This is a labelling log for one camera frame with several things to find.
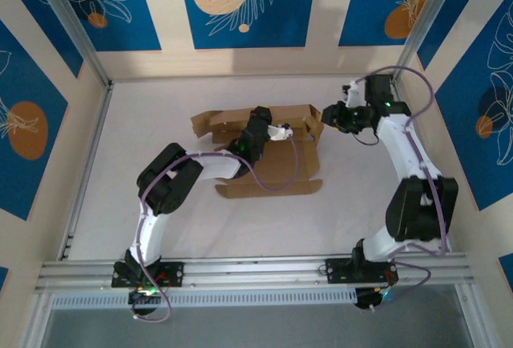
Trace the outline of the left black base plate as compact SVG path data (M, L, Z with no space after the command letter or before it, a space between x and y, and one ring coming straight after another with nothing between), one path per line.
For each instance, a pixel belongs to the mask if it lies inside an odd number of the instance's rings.
M160 262L146 268L152 281L139 264L129 265L117 261L111 279L112 288L149 287L157 284L163 287L181 287L184 264L182 262Z

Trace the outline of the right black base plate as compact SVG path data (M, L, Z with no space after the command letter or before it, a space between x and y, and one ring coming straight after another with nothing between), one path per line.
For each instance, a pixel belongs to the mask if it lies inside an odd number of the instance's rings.
M350 258L325 260L329 284L385 283L394 285L398 281L396 266L390 262L356 262Z

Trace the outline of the long aluminium mounting rail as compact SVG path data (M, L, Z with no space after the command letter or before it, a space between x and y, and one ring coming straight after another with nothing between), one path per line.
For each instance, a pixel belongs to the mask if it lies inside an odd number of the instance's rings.
M327 265L325 256L180 258L182 268L173 277L159 274L161 287L173 291L229 289L299 289L329 285L349 286L349 278ZM49 261L42 265L38 293L112 291L117 275L113 261ZM381 274L379 284L414 285L475 283L467 256L448 253L432 257L403 253L395 258L391 273Z

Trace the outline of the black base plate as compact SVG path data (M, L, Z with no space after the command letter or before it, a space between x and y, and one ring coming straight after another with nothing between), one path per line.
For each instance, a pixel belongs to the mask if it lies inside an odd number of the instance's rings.
M390 262L356 262L350 258L325 260L329 284L385 283L394 285L398 281L396 266Z
M129 265L117 261L111 279L112 288L149 287L157 284L163 287L181 287L184 264L182 262L160 262L146 268L152 281L139 264Z

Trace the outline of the brown cardboard paper box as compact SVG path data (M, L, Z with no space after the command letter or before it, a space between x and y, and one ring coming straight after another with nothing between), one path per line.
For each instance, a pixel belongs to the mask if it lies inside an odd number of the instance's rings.
M261 159L253 166L256 176L271 190L264 190L251 172L231 180L217 177L215 189L225 199L309 195L322 186L322 180L313 178L320 170L317 144L324 129L318 120L321 113L311 104L268 108L273 116L269 124L288 123L293 129L291 140L267 142ZM217 150L226 150L246 127L252 109L201 112L191 118L192 130L198 138L210 133Z

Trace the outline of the thin aluminium edge rail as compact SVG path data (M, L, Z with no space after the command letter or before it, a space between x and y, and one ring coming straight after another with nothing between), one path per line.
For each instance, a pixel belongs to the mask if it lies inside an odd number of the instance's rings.
M365 79L364 75L353 74L276 74L276 75L190 75L190 76L155 76L139 78L117 78L111 81L112 85L123 83L169 83L178 81L200 81L200 80L271 80L271 79L350 79L357 82L358 79Z

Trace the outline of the aluminium frame post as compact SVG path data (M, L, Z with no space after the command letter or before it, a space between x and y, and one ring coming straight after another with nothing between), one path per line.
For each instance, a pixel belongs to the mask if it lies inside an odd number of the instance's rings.
M410 60L416 55L418 48L424 41L445 1L446 0L426 0L396 63L399 68L393 73L394 82L400 79L403 72L402 68L408 67Z
M96 50L69 1L47 1L81 57L92 70L93 75L106 90L109 90L111 79L99 61Z

